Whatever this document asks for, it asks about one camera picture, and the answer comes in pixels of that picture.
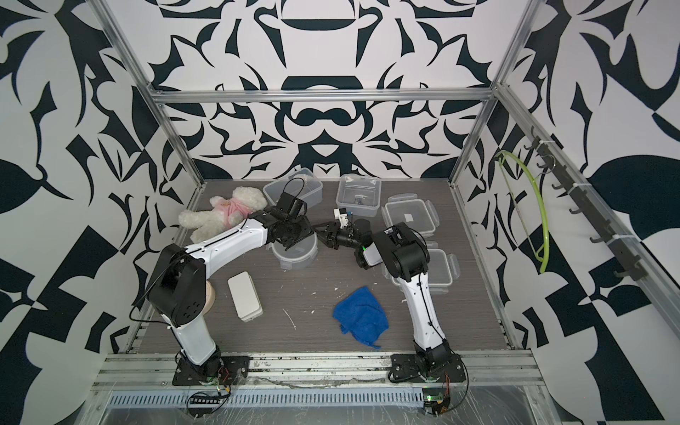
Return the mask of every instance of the pink shirt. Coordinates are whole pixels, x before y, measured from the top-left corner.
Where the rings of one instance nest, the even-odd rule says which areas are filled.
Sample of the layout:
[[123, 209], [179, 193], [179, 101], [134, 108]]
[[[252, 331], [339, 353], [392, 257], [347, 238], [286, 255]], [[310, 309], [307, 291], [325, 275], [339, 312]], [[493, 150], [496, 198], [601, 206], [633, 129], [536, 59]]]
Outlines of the pink shirt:
[[227, 199], [223, 202], [215, 205], [215, 209], [221, 211], [224, 214], [224, 223], [227, 228], [232, 228], [233, 226], [229, 223], [229, 217], [236, 213], [237, 211], [241, 213], [243, 218], [247, 218], [250, 213], [253, 212], [248, 206], [240, 203], [236, 199]]

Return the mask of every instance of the round plastic container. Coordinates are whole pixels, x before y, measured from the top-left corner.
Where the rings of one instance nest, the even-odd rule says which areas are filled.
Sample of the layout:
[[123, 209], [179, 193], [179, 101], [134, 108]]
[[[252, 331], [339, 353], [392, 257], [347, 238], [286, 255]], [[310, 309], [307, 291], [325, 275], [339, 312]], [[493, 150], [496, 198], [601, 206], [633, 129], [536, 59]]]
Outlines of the round plastic container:
[[[292, 180], [294, 177], [299, 177], [302, 180], [295, 179], [293, 182], [290, 182], [288, 186], [286, 186], [286, 183], [288, 183], [288, 181]], [[280, 178], [275, 182], [265, 185], [265, 187], [262, 188], [262, 191], [264, 192], [265, 197], [269, 201], [270, 205], [276, 205], [276, 203], [279, 201], [279, 198], [281, 197], [281, 193], [284, 191], [284, 187], [286, 188], [286, 192], [296, 195], [298, 198], [306, 202], [308, 209], [321, 203], [324, 198], [322, 194], [324, 184], [307, 168], [293, 171], [286, 177]]]
[[355, 216], [375, 217], [380, 208], [381, 185], [375, 177], [345, 174], [340, 178], [335, 203]]
[[319, 251], [316, 234], [299, 241], [288, 248], [288, 251], [286, 251], [282, 244], [275, 242], [272, 250], [276, 258], [281, 262], [281, 268], [284, 270], [304, 269], [314, 261]]

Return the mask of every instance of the rectangular plastic container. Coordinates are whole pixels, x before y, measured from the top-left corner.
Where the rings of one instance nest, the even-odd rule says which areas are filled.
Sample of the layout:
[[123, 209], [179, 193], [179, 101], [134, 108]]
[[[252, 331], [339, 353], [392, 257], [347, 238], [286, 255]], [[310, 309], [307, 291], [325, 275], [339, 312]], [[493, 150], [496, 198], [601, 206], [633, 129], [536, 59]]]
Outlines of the rectangular plastic container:
[[[295, 177], [300, 179], [295, 179], [290, 182], [288, 186], [286, 183]], [[262, 191], [265, 193], [265, 197], [269, 201], [269, 204], [276, 205], [281, 197], [281, 193], [284, 191], [284, 186], [286, 186], [286, 192], [297, 196], [307, 203], [307, 208], [312, 208], [314, 205], [321, 203], [323, 200], [322, 190], [324, 184], [316, 178], [314, 173], [312, 173], [308, 168], [303, 168], [298, 171], [291, 171], [285, 177], [282, 177], [275, 182], [267, 184]]]
[[335, 203], [355, 216], [375, 217], [380, 208], [381, 185], [375, 177], [345, 174], [340, 177]]
[[257, 291], [255, 291], [253, 279], [247, 271], [237, 274], [229, 279], [227, 283], [229, 284], [229, 292], [231, 292], [231, 298], [234, 300], [236, 314], [239, 315], [239, 319], [249, 322], [262, 315], [260, 298], [257, 296]]
[[[460, 266], [458, 265], [458, 258], [436, 248], [430, 248], [430, 262], [428, 263], [428, 285], [431, 295], [446, 294], [449, 292], [449, 287], [454, 280], [460, 277]], [[395, 277], [392, 277], [387, 271], [385, 265], [381, 266], [383, 276], [390, 280], [395, 286], [401, 289], [401, 285]]]
[[396, 194], [382, 207], [383, 220], [387, 227], [404, 222], [423, 237], [434, 235], [439, 226], [439, 215], [434, 204], [418, 199], [415, 193]]

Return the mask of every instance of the green cable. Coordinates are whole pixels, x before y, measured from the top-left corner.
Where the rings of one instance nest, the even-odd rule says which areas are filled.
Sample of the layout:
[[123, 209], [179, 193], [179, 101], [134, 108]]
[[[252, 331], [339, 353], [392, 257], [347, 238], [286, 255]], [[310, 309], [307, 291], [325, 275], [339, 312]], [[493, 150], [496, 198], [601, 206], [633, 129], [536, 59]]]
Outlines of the green cable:
[[536, 195], [536, 200], [538, 201], [539, 209], [541, 210], [541, 221], [543, 222], [543, 246], [538, 249], [538, 251], [541, 251], [541, 249], [543, 249], [543, 257], [540, 257], [536, 250], [534, 250], [534, 255], [536, 256], [537, 260], [541, 261], [540, 273], [541, 274], [545, 273], [545, 269], [548, 266], [548, 258], [550, 257], [550, 236], [548, 233], [548, 217], [547, 214], [545, 213], [545, 205], [543, 204], [543, 197], [541, 196], [541, 191], [539, 190], [539, 187], [536, 184], [534, 176], [531, 174], [526, 165], [524, 165], [524, 162], [522, 162], [522, 160], [516, 157], [515, 154], [513, 154], [512, 152], [508, 152], [506, 150], [501, 150], [498, 154], [494, 156], [494, 158], [498, 158], [500, 156], [502, 156], [503, 159], [502, 162], [501, 161], [498, 162], [498, 166], [500, 167], [500, 172], [503, 173], [503, 177], [505, 177], [505, 172], [503, 171], [503, 163], [505, 162], [506, 157], [509, 157], [510, 159], [514, 160], [517, 163], [517, 165], [520, 166], [522, 171], [524, 171], [524, 174], [526, 174], [526, 177], [529, 179], [531, 186], [534, 188], [534, 194]]

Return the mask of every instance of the black mounting plate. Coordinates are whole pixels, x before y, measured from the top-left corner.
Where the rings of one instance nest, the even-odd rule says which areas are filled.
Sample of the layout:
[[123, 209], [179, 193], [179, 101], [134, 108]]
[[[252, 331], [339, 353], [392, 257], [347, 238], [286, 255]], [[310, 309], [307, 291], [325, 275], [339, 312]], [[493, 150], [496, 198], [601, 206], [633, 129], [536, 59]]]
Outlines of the black mounting plate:
[[[250, 364], [250, 357], [248, 356], [223, 356], [221, 357], [224, 366], [229, 371], [229, 376], [221, 381], [223, 385], [230, 385], [239, 377], [248, 376], [248, 365]], [[200, 382], [205, 380], [205, 376], [196, 372], [194, 367], [184, 357], [180, 358], [180, 363], [175, 370], [175, 376], [172, 379], [174, 386], [197, 386]]]
[[[420, 368], [418, 367], [418, 361], [415, 354], [393, 354], [392, 357], [392, 378], [395, 381], [400, 381], [409, 376], [414, 376], [411, 379], [406, 379], [404, 382], [425, 382], [426, 380], [418, 375]], [[465, 370], [463, 367], [463, 362], [460, 356], [453, 353], [451, 355], [451, 362], [441, 369], [438, 373], [437, 380], [432, 380], [435, 382], [444, 382], [444, 374], [449, 375], [451, 382], [464, 382], [465, 381]]]

